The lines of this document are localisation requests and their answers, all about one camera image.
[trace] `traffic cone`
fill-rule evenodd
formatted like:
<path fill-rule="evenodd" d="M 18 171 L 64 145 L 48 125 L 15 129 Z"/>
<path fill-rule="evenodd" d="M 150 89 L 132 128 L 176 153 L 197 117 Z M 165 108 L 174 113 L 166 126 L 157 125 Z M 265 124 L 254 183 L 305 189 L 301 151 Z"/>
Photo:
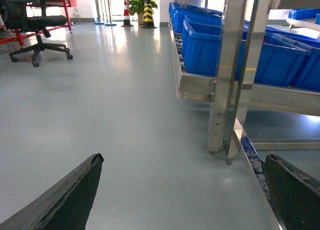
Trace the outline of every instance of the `traffic cone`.
<path fill-rule="evenodd" d="M 143 26 L 140 28 L 143 29 L 156 29 L 157 27 L 154 25 L 154 19 L 152 17 L 153 11 L 151 7 L 151 0 L 146 0 L 144 4 L 144 13 L 143 13 Z"/>
<path fill-rule="evenodd" d="M 123 25 L 121 27 L 133 27 L 130 23 L 130 16 L 129 16 L 129 10 L 128 10 L 128 5 L 127 1 L 124 0 L 124 19 L 123 19 Z"/>

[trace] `potted plant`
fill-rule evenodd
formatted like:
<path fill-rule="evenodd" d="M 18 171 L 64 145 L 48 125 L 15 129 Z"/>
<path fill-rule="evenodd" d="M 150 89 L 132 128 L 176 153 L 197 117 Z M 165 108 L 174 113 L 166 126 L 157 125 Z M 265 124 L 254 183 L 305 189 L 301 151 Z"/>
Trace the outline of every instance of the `potted plant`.
<path fill-rule="evenodd" d="M 146 0 L 129 0 L 129 11 L 130 15 L 138 15 L 138 24 L 144 23 L 144 10 L 145 10 L 145 1 Z M 152 8 L 158 8 L 156 0 L 150 0 Z"/>

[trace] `chair base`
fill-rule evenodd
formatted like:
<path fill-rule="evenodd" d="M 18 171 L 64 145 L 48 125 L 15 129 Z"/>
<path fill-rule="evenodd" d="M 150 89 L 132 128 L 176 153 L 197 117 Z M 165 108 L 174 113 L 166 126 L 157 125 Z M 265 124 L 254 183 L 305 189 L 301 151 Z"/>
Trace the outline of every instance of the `chair base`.
<path fill-rule="evenodd" d="M 34 45 L 28 46 L 26 48 L 22 48 L 17 51 L 11 52 L 9 54 L 11 61 L 13 63 L 18 62 L 18 59 L 14 55 L 23 54 L 23 53 L 26 53 L 29 51 L 34 51 L 34 53 L 32 54 L 32 65 L 34 67 L 38 67 L 39 63 L 36 61 L 36 57 L 40 54 L 41 51 L 44 51 L 45 49 L 66 53 L 66 56 L 69 60 L 74 58 L 70 54 L 70 49 L 67 48 L 65 44 L 43 43 L 41 36 L 39 34 L 36 35 L 36 39 L 38 41 L 37 44 L 34 44 Z"/>

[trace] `yellow and black traffic cone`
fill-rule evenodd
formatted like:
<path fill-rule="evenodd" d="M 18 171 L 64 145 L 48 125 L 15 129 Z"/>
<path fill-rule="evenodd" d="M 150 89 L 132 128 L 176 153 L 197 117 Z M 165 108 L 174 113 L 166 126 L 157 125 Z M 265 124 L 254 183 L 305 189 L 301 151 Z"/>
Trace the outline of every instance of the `yellow and black traffic cone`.
<path fill-rule="evenodd" d="M 151 7 L 151 0 L 146 0 L 144 4 L 144 13 L 143 13 L 143 26 L 140 28 L 143 29 L 155 29 L 157 28 L 154 24 L 154 19 L 152 17 L 153 11 Z"/>

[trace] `stainless steel frame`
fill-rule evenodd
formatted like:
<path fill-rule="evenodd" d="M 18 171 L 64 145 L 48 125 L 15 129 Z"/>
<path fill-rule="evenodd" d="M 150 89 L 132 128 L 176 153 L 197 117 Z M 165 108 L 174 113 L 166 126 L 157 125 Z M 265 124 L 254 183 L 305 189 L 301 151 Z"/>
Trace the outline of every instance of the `stainless steel frame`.
<path fill-rule="evenodd" d="M 246 9 L 247 0 L 225 0 L 220 33 L 220 39 L 222 39 L 220 57 L 217 62 L 217 82 L 212 85 L 214 101 L 211 104 L 208 125 L 208 152 L 211 154 L 223 150 L 224 131 L 229 114 Z"/>
<path fill-rule="evenodd" d="M 305 19 L 305 20 L 295 20 L 292 18 L 288 18 L 286 20 L 290 24 L 290 30 L 294 27 L 301 27 L 301 28 L 307 28 L 307 29 L 312 29 L 320 32 L 320 25 L 315 24 L 316 19 Z"/>
<path fill-rule="evenodd" d="M 319 3 L 320 0 L 272 0 L 271 9 L 317 9 Z"/>
<path fill-rule="evenodd" d="M 243 161 L 246 169 L 247 169 L 247 173 L 249 176 L 251 176 L 252 178 L 252 183 L 256 185 L 256 189 L 259 191 L 258 195 L 259 195 L 259 201 L 261 201 L 261 207 L 265 208 L 265 213 L 266 213 L 266 217 L 269 219 L 269 222 L 271 224 L 270 229 L 273 230 L 282 230 L 285 229 L 284 225 L 281 224 L 278 219 L 276 218 L 266 196 L 265 193 L 263 191 L 263 189 L 261 188 L 259 181 L 257 179 L 257 176 L 254 172 L 254 169 L 250 163 L 250 160 L 248 159 L 248 156 L 241 144 L 241 140 L 242 138 L 247 137 L 247 134 L 245 132 L 245 130 L 243 129 L 242 125 L 239 123 L 239 121 L 236 119 L 235 120 L 235 124 L 234 124 L 234 129 L 232 132 L 232 138 L 230 140 L 230 148 L 232 148 L 233 153 L 237 153 L 238 157 Z"/>
<path fill-rule="evenodd" d="M 253 84 L 269 10 L 288 7 L 306 8 L 306 4 L 308 4 L 307 1 L 304 1 L 303 4 L 299 3 L 293 7 L 287 1 L 289 0 L 255 0 L 255 8 L 252 11 L 253 18 L 250 23 L 251 29 L 247 36 L 247 60 L 243 61 L 244 72 L 239 82 L 233 81 L 236 63 L 234 57 L 237 59 L 237 49 L 240 46 L 238 40 L 241 39 L 239 34 L 242 34 L 246 0 L 226 0 L 225 2 L 228 12 L 223 13 L 225 22 L 222 29 L 224 34 L 217 77 L 190 74 L 183 70 L 180 65 L 175 36 L 171 30 L 177 96 L 184 99 L 212 102 L 208 151 L 214 153 L 225 150 L 228 153 L 227 162 L 229 164 L 237 156 L 237 151 L 229 151 L 232 142 L 229 139 L 233 133 L 225 134 L 226 117 L 230 106 L 235 105 L 237 110 L 233 118 L 236 117 L 241 123 L 245 122 L 248 107 L 320 116 L 320 92 Z M 253 140 L 252 142 L 258 150 L 320 150 L 320 140 L 318 139 Z"/>

